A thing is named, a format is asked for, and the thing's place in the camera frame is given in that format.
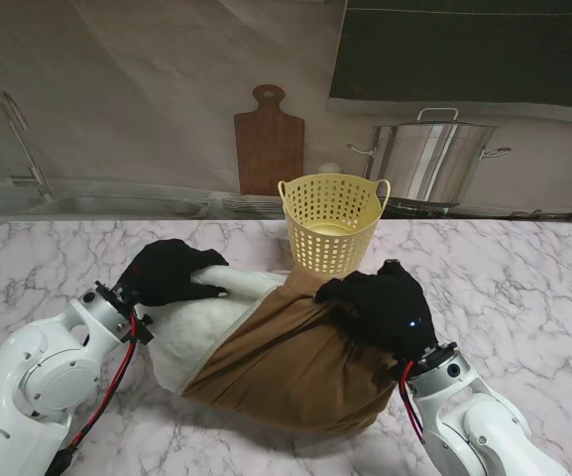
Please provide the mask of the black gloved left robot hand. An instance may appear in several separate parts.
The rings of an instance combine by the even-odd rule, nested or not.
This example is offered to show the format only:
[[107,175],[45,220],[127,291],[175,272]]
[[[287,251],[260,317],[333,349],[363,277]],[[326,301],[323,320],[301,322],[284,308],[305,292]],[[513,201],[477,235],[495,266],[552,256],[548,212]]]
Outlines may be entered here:
[[211,266],[227,266],[215,250],[197,250],[179,239],[146,245],[127,266],[114,291],[129,304],[148,307],[179,301],[221,298],[228,291],[214,285],[194,283],[191,276]]

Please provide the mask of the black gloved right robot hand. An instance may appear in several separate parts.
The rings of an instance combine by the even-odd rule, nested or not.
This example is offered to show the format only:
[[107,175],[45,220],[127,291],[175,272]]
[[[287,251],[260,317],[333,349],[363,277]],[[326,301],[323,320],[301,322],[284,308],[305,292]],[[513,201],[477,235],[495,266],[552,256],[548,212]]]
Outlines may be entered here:
[[374,275],[353,272],[328,281],[315,301],[331,305],[331,321],[351,339],[397,360],[418,360],[438,347],[423,289],[396,259]]

